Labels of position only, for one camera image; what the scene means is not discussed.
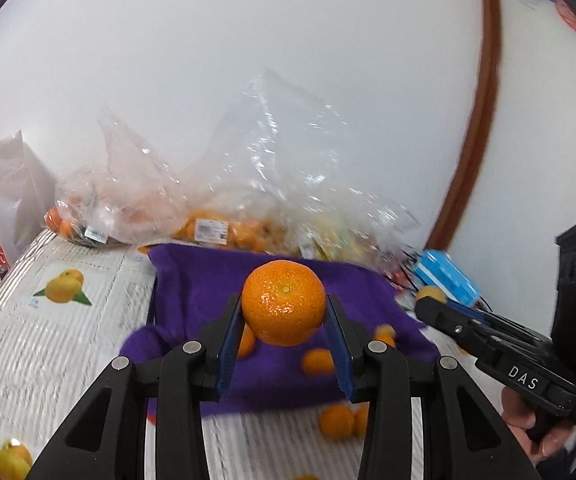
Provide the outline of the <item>person's right hand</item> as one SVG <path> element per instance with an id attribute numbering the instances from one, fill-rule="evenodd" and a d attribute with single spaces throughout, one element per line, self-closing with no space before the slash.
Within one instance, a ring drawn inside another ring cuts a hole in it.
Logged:
<path id="1" fill-rule="evenodd" d="M 527 431 L 534 428 L 536 414 L 527 406 L 522 396 L 516 391 L 504 388 L 501 393 L 501 407 L 502 419 L 534 465 L 562 450 L 565 443 L 574 434 L 575 426 L 565 420 L 558 426 L 551 428 L 542 440 L 533 441 L 528 436 Z"/>

